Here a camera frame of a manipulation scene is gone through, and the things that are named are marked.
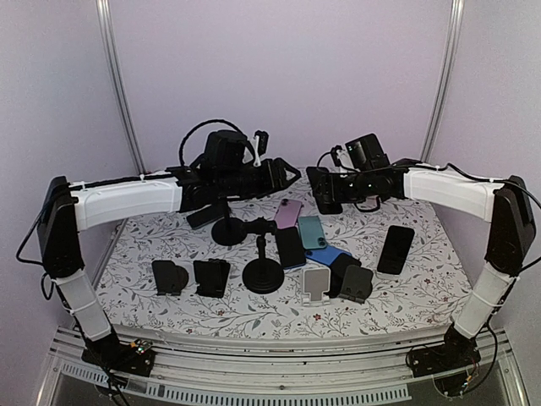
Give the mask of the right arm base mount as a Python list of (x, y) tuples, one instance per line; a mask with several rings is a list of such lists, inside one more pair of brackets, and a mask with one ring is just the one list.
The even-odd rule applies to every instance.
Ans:
[(481, 360), (474, 337), (467, 338), (451, 325), (445, 332), (443, 343), (428, 347), (411, 348), (405, 362), (414, 377), (429, 376), (467, 366), (475, 366)]

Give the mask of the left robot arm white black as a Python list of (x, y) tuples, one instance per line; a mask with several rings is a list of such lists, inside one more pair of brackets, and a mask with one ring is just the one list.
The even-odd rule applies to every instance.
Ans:
[(301, 178), (284, 159), (264, 159), (265, 151), (265, 145), (252, 144), (246, 135), (223, 129), (208, 135), (204, 151), (191, 164), (92, 183), (70, 183), (65, 177), (51, 181), (37, 218), (41, 265), (106, 366), (120, 366), (126, 351), (112, 338), (112, 324), (85, 275), (79, 233), (129, 217), (259, 199)]

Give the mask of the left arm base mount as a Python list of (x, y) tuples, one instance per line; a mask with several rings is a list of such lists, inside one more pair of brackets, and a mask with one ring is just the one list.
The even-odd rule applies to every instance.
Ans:
[(152, 348), (152, 341), (138, 338), (131, 343), (121, 343), (112, 333), (97, 341), (85, 339), (81, 359), (104, 370), (149, 377), (156, 357)]

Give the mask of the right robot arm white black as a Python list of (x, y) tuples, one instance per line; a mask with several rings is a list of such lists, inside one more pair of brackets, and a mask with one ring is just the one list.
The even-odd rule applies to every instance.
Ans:
[(309, 175), (314, 198), (325, 206), (380, 201), (422, 200), (465, 212), (488, 222), (484, 267), (462, 312), (448, 330), (451, 338), (437, 351), (437, 361), (456, 368), (470, 353), (473, 340), (504, 303), (536, 237), (532, 206), (538, 199), (522, 178), (480, 178), (448, 162), (444, 166), (409, 158), (390, 162), (375, 134), (367, 134), (330, 152), (337, 171), (321, 165)]

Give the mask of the black phone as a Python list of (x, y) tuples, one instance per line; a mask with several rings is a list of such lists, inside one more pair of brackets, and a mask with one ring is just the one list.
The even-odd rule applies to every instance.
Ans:
[(412, 228), (389, 226), (376, 271), (402, 274), (414, 236), (415, 231)]
[(331, 198), (329, 170), (324, 167), (307, 167), (306, 173), (319, 213), (322, 215), (342, 214), (342, 205), (335, 203)]
[(342, 289), (343, 278), (349, 266), (361, 266), (362, 262), (348, 255), (339, 254), (330, 264), (331, 281), (327, 295), (334, 299), (338, 296)]
[(305, 265), (304, 248), (296, 227), (277, 229), (276, 247), (284, 270)]

